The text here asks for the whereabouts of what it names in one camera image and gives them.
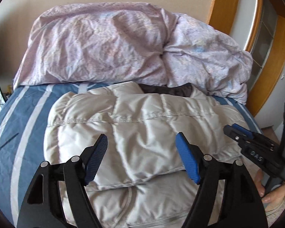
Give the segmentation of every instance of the white down jacket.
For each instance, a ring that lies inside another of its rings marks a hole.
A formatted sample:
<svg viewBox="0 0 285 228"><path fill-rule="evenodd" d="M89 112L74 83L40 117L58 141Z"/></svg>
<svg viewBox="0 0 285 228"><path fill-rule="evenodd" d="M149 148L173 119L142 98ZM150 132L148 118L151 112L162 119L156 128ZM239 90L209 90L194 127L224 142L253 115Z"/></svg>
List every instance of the white down jacket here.
<svg viewBox="0 0 285 228"><path fill-rule="evenodd" d="M53 105L44 156L63 163L93 145L101 133L108 149L87 195L103 227L181 227L198 186L188 178L175 147L183 132L204 154L224 162L241 158L223 127L247 128L241 114L196 88L191 97L144 94L134 82L67 93ZM242 158L250 174L257 167ZM210 223L217 220L223 194L220 181ZM75 224L66 189L60 184L68 222Z"/></svg>

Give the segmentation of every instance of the hand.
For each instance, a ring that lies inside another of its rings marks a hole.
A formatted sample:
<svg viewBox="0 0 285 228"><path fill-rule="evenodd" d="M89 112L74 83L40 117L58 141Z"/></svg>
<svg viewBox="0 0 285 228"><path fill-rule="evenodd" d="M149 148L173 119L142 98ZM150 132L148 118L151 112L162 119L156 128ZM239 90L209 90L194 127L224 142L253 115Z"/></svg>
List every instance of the hand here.
<svg viewBox="0 0 285 228"><path fill-rule="evenodd" d="M256 185L260 197L263 197L265 193L265 188L261 183L262 178L263 178L263 172L261 169L259 169L258 172L256 173L254 184ZM263 203L269 203L269 205L265 208L265 211L269 212L277 208L282 203L284 196L285 196L285 183L283 183L280 187L274 189L273 191L271 191L265 197L262 198Z"/></svg>

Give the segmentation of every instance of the blue striped bedsheet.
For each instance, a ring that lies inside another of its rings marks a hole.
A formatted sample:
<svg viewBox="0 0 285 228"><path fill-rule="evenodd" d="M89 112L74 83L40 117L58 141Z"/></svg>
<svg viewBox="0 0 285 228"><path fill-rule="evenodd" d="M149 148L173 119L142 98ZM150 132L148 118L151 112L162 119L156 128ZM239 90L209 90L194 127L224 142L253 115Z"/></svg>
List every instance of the blue striped bedsheet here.
<svg viewBox="0 0 285 228"><path fill-rule="evenodd" d="M15 90L0 112L0 209L16 226L25 192L44 161L43 138L49 111L68 92L84 93L106 84L44 84ZM234 106L251 131L261 132L245 106L231 98L214 98Z"/></svg>

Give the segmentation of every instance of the black clamp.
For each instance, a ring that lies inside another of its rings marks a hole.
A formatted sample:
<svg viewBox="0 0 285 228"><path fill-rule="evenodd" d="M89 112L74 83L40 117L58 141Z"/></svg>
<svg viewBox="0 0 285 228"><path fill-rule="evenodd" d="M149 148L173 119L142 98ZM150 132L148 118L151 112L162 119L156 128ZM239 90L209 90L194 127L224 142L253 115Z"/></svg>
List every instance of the black clamp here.
<svg viewBox="0 0 285 228"><path fill-rule="evenodd" d="M84 189L94 180L108 139L104 134L94 146L84 149L66 163L51 165L43 161L37 169L21 205L18 228L75 228L67 223L62 208L58 181L65 181L70 207L78 228L101 228Z"/></svg>
<svg viewBox="0 0 285 228"><path fill-rule="evenodd" d="M213 210L218 182L225 180L224 196L215 228L268 227L264 207L255 184L241 160L233 164L204 155L188 143L183 133L176 136L176 147L189 177L199 184L191 210L182 228L207 227Z"/></svg>
<svg viewBox="0 0 285 228"><path fill-rule="evenodd" d="M242 148L241 153L266 173L262 181L265 194L285 182L285 110L280 145L262 134L251 132L237 124L226 125L224 133L238 142Z"/></svg>

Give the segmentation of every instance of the finger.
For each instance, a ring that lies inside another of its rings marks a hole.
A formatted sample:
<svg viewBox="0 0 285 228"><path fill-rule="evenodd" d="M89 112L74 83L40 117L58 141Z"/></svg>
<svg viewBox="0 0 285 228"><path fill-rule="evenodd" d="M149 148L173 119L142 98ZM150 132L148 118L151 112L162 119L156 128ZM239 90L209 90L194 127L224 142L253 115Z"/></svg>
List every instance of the finger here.
<svg viewBox="0 0 285 228"><path fill-rule="evenodd" d="M265 188L263 187L262 182L261 182L262 179L263 179L263 172L261 169L259 169L254 178L254 184L259 192L260 197L263 197L265 193Z"/></svg>
<svg viewBox="0 0 285 228"><path fill-rule="evenodd" d="M279 201L283 199L285 196L285 183L283 183L280 187L274 189L270 193L268 193L265 197L262 198L263 203L271 203L274 201Z"/></svg>

